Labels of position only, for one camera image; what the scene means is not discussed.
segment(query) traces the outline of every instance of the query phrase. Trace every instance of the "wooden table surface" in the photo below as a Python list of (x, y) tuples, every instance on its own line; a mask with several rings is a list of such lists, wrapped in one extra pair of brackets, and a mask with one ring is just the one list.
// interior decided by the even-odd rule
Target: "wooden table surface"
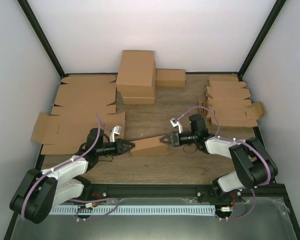
[[(204, 100), (208, 74), (187, 74), (185, 87), (157, 87), (154, 105), (123, 105), (117, 93), (117, 113), (125, 111), (126, 140), (138, 140), (176, 131), (170, 124), (189, 108)], [(181, 119), (184, 131), (190, 129), (189, 115)], [(216, 127), (207, 122), (210, 133)], [(254, 137), (252, 128), (222, 127), (220, 135), (228, 138), (247, 139)], [(194, 146), (186, 146), (192, 152)], [(46, 155), (42, 168), (53, 167), (70, 155)], [(83, 177), (98, 184), (211, 184), (212, 180), (232, 172), (232, 160), (200, 151), (189, 154), (183, 147), (169, 147), (168, 153), (145, 157), (131, 157), (129, 153), (114, 157), (112, 162), (100, 161)]]

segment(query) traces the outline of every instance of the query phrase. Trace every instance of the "red wire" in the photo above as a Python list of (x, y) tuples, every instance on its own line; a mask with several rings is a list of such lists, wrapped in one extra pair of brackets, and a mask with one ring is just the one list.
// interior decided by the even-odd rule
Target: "red wire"
[(91, 196), (97, 196), (98, 199), (101, 199), (101, 195), (98, 194), (98, 193), (95, 193), (95, 192), (93, 192), (93, 193), (91, 194)]
[(235, 200), (235, 195), (233, 193), (230, 193), (230, 196), (232, 197), (232, 200), (233, 200), (233, 204), (232, 204), (232, 211), (233, 211), (233, 210), (235, 210), (236, 200)]

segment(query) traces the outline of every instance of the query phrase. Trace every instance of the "closed cardboard box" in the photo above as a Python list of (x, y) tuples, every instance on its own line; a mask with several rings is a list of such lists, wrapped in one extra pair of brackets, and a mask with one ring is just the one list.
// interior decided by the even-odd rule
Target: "closed cardboard box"
[(124, 50), (116, 88), (123, 97), (154, 97), (156, 88), (155, 52)]
[(123, 104), (145, 104), (152, 105), (155, 104), (155, 97), (123, 97)]
[(130, 150), (132, 157), (144, 157), (149, 155), (163, 154), (168, 152), (168, 145), (160, 142), (163, 136), (133, 141), (135, 147)]
[(156, 86), (184, 87), (186, 85), (186, 71), (182, 69), (157, 69)]

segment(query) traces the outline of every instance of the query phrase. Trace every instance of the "cardboard box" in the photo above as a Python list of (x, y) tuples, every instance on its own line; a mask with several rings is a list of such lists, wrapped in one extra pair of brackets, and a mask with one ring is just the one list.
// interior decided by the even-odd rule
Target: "cardboard box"
[(168, 152), (168, 145), (160, 142), (163, 136), (155, 136), (151, 138), (133, 141), (135, 147), (130, 150), (132, 157), (144, 157), (156, 154), (164, 154)]
[[(122, 127), (120, 138), (124, 138), (125, 112), (100, 114), (101, 121), (110, 129)], [(98, 118), (94, 116), (56, 116), (40, 112), (34, 126), (32, 141), (43, 144), (41, 154), (74, 154), (87, 141), (91, 129), (98, 128)]]
[(157, 69), (156, 86), (184, 87), (186, 85), (186, 71), (182, 69)]
[(43, 144), (44, 155), (74, 154), (87, 141), (92, 128), (101, 121), (108, 128), (122, 127), (124, 138), (125, 113), (114, 114), (116, 80), (109, 75), (72, 75), (62, 79), (51, 115), (41, 112), (32, 140)]
[(155, 97), (123, 97), (123, 104), (144, 104), (152, 105), (155, 104)]
[(156, 97), (156, 88), (153, 88), (149, 92), (143, 92), (143, 91), (125, 91), (120, 92), (121, 97), (125, 98), (155, 98)]
[[(209, 77), (205, 89), (207, 101), (199, 101), (199, 105), (212, 111), (220, 126), (257, 127), (257, 120), (266, 114), (265, 107), (260, 102), (251, 102), (251, 94), (246, 86), (245, 82), (240, 82), (235, 76)], [(199, 112), (211, 119), (212, 125), (217, 125), (210, 112), (202, 109)]]
[(156, 88), (155, 52), (124, 50), (116, 88), (123, 97), (154, 97), (153, 93)]

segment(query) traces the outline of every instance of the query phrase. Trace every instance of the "robotic arm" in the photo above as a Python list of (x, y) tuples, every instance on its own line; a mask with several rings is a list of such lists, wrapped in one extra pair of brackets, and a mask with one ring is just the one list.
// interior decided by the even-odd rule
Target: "robotic arm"
[(84, 157), (76, 159), (89, 149), (96, 137), (98, 128), (90, 130), (86, 143), (83, 143), (79, 151), (67, 161), (42, 171), (30, 169), (24, 176), (11, 202), (10, 209), (21, 214), (25, 198), (38, 178), (48, 174), (31, 194), (25, 207), (25, 217), (35, 224), (41, 223), (55, 206), (73, 198), (86, 200), (90, 193), (91, 182), (82, 175), (92, 169), (99, 161), (101, 156), (118, 156), (124, 154), (135, 147), (135, 144), (121, 138), (115, 139), (121, 131), (120, 126), (115, 126), (109, 142), (104, 143), (104, 131), (100, 129), (99, 139), (93, 149)]
[[(173, 118), (170, 122), (173, 123), (172, 126), (182, 130), (178, 120)], [(235, 171), (218, 177), (212, 182), (212, 191), (216, 199), (220, 199), (225, 193), (235, 189), (251, 189), (267, 180), (268, 173), (265, 165), (247, 146), (236, 142), (235, 139), (231, 141), (230, 139), (209, 134), (205, 120), (200, 114), (191, 115), (189, 122), (191, 131), (172, 132), (162, 137), (160, 141), (173, 147), (195, 144), (201, 152), (218, 154), (232, 159)], [(256, 137), (251, 137), (247, 140), (241, 140), (241, 142), (245, 142), (262, 156), (270, 170), (270, 178), (278, 174), (276, 164), (260, 140)]]

